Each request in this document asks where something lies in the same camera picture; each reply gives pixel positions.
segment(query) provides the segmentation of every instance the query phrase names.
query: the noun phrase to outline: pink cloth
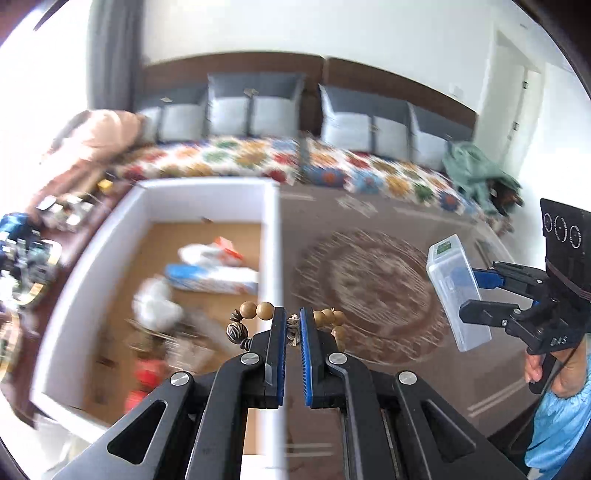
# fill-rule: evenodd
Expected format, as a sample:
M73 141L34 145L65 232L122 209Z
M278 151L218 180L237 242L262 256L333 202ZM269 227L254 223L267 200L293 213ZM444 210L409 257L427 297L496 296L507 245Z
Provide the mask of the pink cloth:
M142 116L135 113L94 110L86 122L65 138L61 148L46 156L32 179L37 193L31 199L28 213L47 195L60 196L72 191L97 168L105 168L123 153L139 135Z

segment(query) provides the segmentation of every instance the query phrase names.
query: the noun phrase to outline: green label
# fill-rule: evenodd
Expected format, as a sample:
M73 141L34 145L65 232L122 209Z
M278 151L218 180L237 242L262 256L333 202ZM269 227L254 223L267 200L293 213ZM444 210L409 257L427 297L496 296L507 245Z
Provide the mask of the green label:
M452 247L451 242L445 242L437 247L437 255L442 254L443 252L447 252Z

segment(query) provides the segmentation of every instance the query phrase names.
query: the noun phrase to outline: wooden headboard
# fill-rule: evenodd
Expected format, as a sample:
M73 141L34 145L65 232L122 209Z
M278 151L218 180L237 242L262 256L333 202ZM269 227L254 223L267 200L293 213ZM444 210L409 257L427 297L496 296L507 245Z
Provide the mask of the wooden headboard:
M274 51L215 53L157 63L144 68L144 93L207 82L208 73L229 72L301 72L306 84L301 97L300 129L320 134L322 110L320 91L324 59L316 55Z
M476 124L476 112L457 100L422 83L369 65L329 58L324 64L322 80L324 85L400 98L470 129Z
M407 100L471 129L476 123L476 112L421 83L362 63L301 53L247 51L165 61L144 67L142 91L150 94L191 82L207 82L207 74L216 72L305 73L300 129L314 135L320 135L322 127L319 83Z

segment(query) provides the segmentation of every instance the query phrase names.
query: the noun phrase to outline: green cloth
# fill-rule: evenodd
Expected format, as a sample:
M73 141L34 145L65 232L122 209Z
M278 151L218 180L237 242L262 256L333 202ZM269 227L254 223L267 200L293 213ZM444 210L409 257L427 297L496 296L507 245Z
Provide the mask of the green cloth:
M519 193L521 185L489 160L472 142L450 143L443 166L453 187L467 199L474 199L486 214L496 213L488 180L497 180Z

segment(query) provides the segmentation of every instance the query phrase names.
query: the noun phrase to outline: blue shirt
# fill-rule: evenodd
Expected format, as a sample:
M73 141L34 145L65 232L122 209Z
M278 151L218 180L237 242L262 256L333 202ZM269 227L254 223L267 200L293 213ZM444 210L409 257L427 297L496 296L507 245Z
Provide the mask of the blue shirt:
M525 453L525 464L538 468L538 480L550 480L572 453L591 419L591 355L587 355L587 382L570 398L546 393L534 417L531 450Z

